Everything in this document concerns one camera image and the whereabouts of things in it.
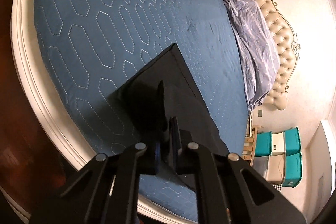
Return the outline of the wooden crib rail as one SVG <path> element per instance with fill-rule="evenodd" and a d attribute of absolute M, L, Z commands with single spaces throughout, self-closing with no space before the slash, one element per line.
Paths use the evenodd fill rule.
<path fill-rule="evenodd" d="M 250 166 L 253 166 L 255 159 L 257 135 L 259 131 L 264 128 L 263 126 L 251 126 L 248 133 L 245 135 L 245 142 L 242 152 L 242 158 L 248 162 Z"/>

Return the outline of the blue quilted bed cover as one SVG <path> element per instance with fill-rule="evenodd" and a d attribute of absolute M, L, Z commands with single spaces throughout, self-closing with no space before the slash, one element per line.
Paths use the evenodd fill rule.
<path fill-rule="evenodd" d="M 42 60 L 85 160 L 139 140 L 112 97 L 177 44 L 221 139 L 241 153 L 248 109 L 235 36 L 222 0 L 34 0 Z"/>

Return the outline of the lavender blanket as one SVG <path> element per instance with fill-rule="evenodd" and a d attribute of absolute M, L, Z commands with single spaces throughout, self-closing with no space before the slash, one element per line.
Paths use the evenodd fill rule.
<path fill-rule="evenodd" d="M 280 57 L 264 15 L 255 0 L 223 0 L 239 50 L 248 111 L 272 90 Z"/>

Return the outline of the teal and white storage cubes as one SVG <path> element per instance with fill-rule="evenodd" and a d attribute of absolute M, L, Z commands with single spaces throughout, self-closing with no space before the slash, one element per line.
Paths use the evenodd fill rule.
<path fill-rule="evenodd" d="M 258 133 L 252 167 L 272 185 L 298 186 L 303 169 L 299 129 Z"/>

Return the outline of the cream tufted headboard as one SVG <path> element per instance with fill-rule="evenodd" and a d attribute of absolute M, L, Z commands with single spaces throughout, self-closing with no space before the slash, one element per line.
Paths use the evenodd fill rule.
<path fill-rule="evenodd" d="M 280 59 L 280 68 L 273 88 L 266 96 L 264 104 L 284 110 L 288 105 L 288 83 L 299 60 L 300 45 L 293 28 L 279 11 L 275 0 L 255 1 L 264 15 Z"/>

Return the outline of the black pants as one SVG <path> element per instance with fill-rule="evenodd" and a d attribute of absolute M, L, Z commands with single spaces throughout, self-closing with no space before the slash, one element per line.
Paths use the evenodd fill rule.
<path fill-rule="evenodd" d="M 142 142 L 161 143 L 160 171 L 174 169 L 169 153 L 171 118 L 177 119 L 184 143 L 194 141 L 217 155 L 228 154 L 177 44 L 152 59 L 113 92 L 108 101 L 117 105 Z"/>

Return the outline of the white bed frame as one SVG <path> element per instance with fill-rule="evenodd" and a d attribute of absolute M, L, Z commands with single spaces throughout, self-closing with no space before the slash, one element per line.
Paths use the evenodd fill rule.
<path fill-rule="evenodd" d="M 197 51 L 183 12 L 191 0 L 14 0 L 17 73 L 38 121 L 76 169 L 139 136 L 108 97 L 173 43 Z"/>

